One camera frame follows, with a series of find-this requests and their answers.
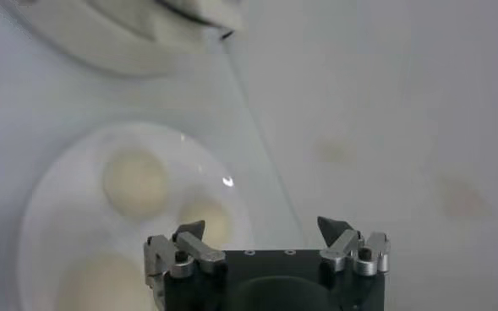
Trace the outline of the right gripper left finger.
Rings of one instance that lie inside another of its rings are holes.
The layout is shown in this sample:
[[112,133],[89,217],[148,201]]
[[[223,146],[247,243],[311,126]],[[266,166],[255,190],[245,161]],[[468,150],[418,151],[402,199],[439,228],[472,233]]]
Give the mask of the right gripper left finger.
[[181,225],[171,237],[148,237],[143,244],[145,284],[158,290],[165,275],[186,279],[196,270],[207,275],[221,274],[227,268],[227,256],[202,241],[205,221]]

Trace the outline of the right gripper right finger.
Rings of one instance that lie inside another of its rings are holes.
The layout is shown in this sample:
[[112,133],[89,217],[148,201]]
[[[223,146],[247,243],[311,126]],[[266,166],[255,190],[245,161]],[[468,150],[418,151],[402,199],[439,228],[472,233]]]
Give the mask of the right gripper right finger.
[[376,276],[390,270],[389,237],[384,232],[372,232],[365,238],[346,221],[318,216],[317,225],[326,247],[320,258],[335,273],[350,268],[358,276]]

